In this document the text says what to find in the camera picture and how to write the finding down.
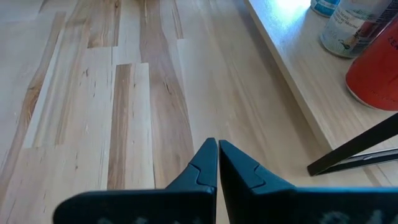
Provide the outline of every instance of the black metal leg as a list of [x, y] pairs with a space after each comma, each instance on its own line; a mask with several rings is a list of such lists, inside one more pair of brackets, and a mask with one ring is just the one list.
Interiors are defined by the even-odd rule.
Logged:
[[365, 131], [339, 148], [329, 152], [322, 158], [313, 162], [307, 167], [308, 172], [311, 176], [313, 176], [343, 169], [350, 169], [359, 166], [396, 160], [398, 159], [398, 149], [391, 149], [388, 151], [369, 154], [367, 155], [367, 157], [371, 156], [369, 159], [364, 158], [361, 161], [357, 160], [344, 164], [337, 164], [346, 159], [355, 158], [353, 156], [357, 155], [358, 153], [365, 151], [370, 147], [375, 146], [380, 142], [383, 142], [396, 135], [398, 135], [398, 113], [392, 115], [390, 118], [387, 118], [381, 123], [375, 125], [373, 128]]

